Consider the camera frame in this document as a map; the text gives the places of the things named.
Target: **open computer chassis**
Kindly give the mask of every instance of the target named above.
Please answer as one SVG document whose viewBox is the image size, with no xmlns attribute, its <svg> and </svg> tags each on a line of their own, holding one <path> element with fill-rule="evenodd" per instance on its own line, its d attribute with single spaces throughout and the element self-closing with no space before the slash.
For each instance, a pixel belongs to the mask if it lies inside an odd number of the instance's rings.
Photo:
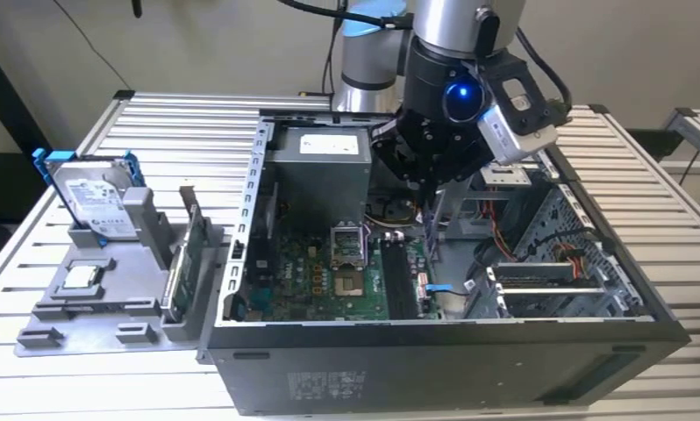
<svg viewBox="0 0 700 421">
<path fill-rule="evenodd" d="M 444 186 L 422 224 L 366 229 L 369 185 L 383 184 L 367 129 L 389 117 L 260 113 L 200 345 L 239 413 L 594 402 L 689 338 L 568 160 L 550 147 L 516 166 L 529 177 L 514 182 L 532 188 L 489 191 L 486 169 Z M 337 144 L 314 150 L 326 135 Z M 493 259 L 472 280 L 473 246 L 488 236 L 462 228 L 470 188 L 480 199 L 517 199 L 498 207 L 524 255 Z M 548 240 L 556 232 L 572 234 Z M 578 280 L 568 260 L 553 260 L 558 240 L 582 250 L 581 285 L 550 282 Z"/>
</svg>

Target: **hard drive label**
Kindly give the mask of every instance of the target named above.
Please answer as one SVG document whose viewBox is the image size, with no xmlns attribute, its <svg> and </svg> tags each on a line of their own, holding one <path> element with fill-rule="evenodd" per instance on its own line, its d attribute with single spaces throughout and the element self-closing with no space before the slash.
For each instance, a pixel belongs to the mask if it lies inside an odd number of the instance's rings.
<svg viewBox="0 0 700 421">
<path fill-rule="evenodd" d="M 77 218 L 90 225 L 92 231 L 108 238 L 135 235 L 127 211 L 122 204 L 116 187 L 104 181 L 67 181 Z"/>
</svg>

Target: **power supply label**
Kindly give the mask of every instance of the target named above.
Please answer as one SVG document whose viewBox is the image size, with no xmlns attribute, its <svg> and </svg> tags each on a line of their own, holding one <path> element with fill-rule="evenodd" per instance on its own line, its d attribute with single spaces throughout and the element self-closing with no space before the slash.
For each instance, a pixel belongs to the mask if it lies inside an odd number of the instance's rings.
<svg viewBox="0 0 700 421">
<path fill-rule="evenodd" d="M 289 373 L 289 393 L 294 401 L 361 399 L 365 371 L 317 371 Z"/>
<path fill-rule="evenodd" d="M 323 155 L 358 155 L 358 137 L 343 134 L 305 134 L 301 136 L 299 151 Z"/>
</svg>

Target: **motherboard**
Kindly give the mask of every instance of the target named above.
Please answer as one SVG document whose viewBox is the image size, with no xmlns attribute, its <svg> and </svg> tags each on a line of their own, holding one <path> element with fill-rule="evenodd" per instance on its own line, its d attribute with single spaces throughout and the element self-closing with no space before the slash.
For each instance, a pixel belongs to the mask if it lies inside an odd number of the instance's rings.
<svg viewBox="0 0 700 421">
<path fill-rule="evenodd" d="M 369 321 L 401 318 L 395 303 L 411 306 L 406 318 L 438 318 L 435 305 L 426 297 L 425 308 L 418 303 L 419 282 L 430 279 L 429 265 L 418 239 L 395 245 L 402 249 L 402 261 L 383 261 L 382 239 L 363 239 L 365 264 L 337 266 L 337 246 L 343 255 L 355 255 L 346 237 L 290 236 L 279 238 L 278 265 L 271 285 L 251 287 L 247 320 L 250 321 Z M 397 286 L 387 296 L 387 282 Z"/>
</svg>

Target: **hard drive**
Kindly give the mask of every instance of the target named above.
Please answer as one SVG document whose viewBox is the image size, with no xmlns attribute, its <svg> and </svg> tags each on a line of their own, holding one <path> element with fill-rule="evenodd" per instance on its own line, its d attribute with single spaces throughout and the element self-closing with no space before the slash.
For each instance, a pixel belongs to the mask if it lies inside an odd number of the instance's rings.
<svg viewBox="0 0 700 421">
<path fill-rule="evenodd" d="M 138 158 L 77 156 L 72 151 L 39 149 L 35 166 L 56 192 L 79 228 L 91 229 L 107 240 L 138 239 L 136 229 L 122 204 L 130 187 L 144 187 Z"/>
</svg>

